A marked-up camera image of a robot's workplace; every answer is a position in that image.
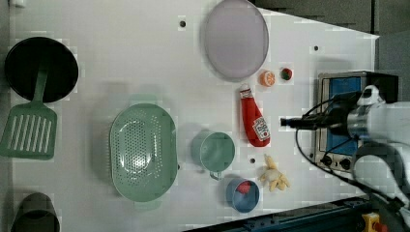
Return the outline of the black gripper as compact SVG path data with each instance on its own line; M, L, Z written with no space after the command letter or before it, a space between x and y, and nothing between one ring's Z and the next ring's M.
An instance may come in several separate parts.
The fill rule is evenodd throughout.
M336 94L330 98L329 105L323 112L304 116L303 120L301 118L281 118L280 125L310 131L328 129L335 135L347 135L347 117L356 107L360 95L358 91Z

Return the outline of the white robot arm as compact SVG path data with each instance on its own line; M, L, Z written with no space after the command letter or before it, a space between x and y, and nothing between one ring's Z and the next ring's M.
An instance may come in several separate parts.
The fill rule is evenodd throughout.
M389 167L401 193L408 196L409 103L386 102L374 85L361 92L337 94L324 103L331 109L319 112L318 104L299 118L282 118L280 124L296 131L325 129L361 141L349 166L365 156L378 157Z

